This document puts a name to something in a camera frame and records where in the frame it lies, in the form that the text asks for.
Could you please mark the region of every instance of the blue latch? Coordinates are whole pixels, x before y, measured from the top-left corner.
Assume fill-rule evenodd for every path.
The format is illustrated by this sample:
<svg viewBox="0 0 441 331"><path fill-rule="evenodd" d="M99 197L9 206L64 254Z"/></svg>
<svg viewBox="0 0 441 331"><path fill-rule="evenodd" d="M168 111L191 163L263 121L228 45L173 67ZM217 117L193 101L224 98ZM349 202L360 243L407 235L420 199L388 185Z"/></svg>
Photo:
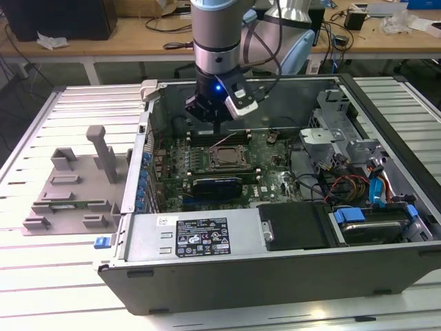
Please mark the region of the blue latch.
<svg viewBox="0 0 441 331"><path fill-rule="evenodd" d="M143 153L143 161L150 162L152 160L152 155L150 153L144 152Z"/></svg>
<svg viewBox="0 0 441 331"><path fill-rule="evenodd" d="M145 171L145 170L141 170L141 171L139 172L139 176L140 176L141 178L146 179L146 178L147 178L147 171Z"/></svg>
<svg viewBox="0 0 441 331"><path fill-rule="evenodd" d="M360 208L341 208L334 212L334 217L338 224L345 222L363 222L366 220Z"/></svg>
<svg viewBox="0 0 441 331"><path fill-rule="evenodd" d="M145 187L147 186L147 182L140 179L138 182L138 186L140 186L141 189L145 189Z"/></svg>
<svg viewBox="0 0 441 331"><path fill-rule="evenodd" d="M144 197L144 190L141 188L140 190L137 190L136 191L136 196L138 197L138 198L143 198Z"/></svg>
<svg viewBox="0 0 441 331"><path fill-rule="evenodd" d="M407 205L407 211L412 219L415 219L418 216L418 211L416 210L414 205Z"/></svg>
<svg viewBox="0 0 441 331"><path fill-rule="evenodd" d="M98 237L95 239L94 248L96 250L111 248L112 247L111 242L112 240L110 237Z"/></svg>
<svg viewBox="0 0 441 331"><path fill-rule="evenodd" d="M135 207L143 209L144 208L144 203L142 201L140 201L140 200L136 200L135 201Z"/></svg>

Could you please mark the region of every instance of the side panel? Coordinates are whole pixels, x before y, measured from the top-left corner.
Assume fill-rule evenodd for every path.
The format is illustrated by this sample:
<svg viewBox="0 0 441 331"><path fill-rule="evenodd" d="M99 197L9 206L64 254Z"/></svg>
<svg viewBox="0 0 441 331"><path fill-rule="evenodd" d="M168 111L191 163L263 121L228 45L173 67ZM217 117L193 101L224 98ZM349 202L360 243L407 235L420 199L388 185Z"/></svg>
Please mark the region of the side panel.
<svg viewBox="0 0 441 331"><path fill-rule="evenodd" d="M397 294L441 265L441 245L284 259L101 268L135 315Z"/></svg>

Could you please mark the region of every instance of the white sticker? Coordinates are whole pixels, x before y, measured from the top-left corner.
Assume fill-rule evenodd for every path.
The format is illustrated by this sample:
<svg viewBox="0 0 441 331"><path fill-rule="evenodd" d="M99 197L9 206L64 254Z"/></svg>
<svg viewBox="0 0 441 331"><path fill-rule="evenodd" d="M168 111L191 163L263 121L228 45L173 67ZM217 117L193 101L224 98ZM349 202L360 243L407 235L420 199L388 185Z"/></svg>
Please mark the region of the white sticker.
<svg viewBox="0 0 441 331"><path fill-rule="evenodd" d="M159 216L156 221L156 226L171 226L178 221L178 216Z"/></svg>

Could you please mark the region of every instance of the electronic device on desk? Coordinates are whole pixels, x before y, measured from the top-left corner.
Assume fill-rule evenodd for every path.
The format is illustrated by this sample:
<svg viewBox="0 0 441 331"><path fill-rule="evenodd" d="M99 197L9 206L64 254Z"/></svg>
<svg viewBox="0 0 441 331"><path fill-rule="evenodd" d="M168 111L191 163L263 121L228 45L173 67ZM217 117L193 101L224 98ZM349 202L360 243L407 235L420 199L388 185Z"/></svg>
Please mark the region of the electronic device on desk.
<svg viewBox="0 0 441 331"><path fill-rule="evenodd" d="M367 12L370 17L388 17L407 8L407 3L353 3L355 9Z"/></svg>
<svg viewBox="0 0 441 331"><path fill-rule="evenodd" d="M348 10L345 19L345 28L360 31L366 20L367 13L362 10Z"/></svg>
<svg viewBox="0 0 441 331"><path fill-rule="evenodd" d="M48 37L107 40L116 27L113 0L0 0L12 32L20 41Z"/></svg>

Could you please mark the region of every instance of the power supply label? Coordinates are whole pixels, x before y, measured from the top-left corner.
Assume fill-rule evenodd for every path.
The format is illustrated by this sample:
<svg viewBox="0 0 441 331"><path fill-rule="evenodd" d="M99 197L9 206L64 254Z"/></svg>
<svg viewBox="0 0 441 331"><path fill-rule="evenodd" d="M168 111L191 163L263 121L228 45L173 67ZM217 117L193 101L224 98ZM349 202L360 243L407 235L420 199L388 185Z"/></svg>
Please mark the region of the power supply label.
<svg viewBox="0 0 441 331"><path fill-rule="evenodd" d="M204 257L231 253L226 218L176 222L177 257Z"/></svg>

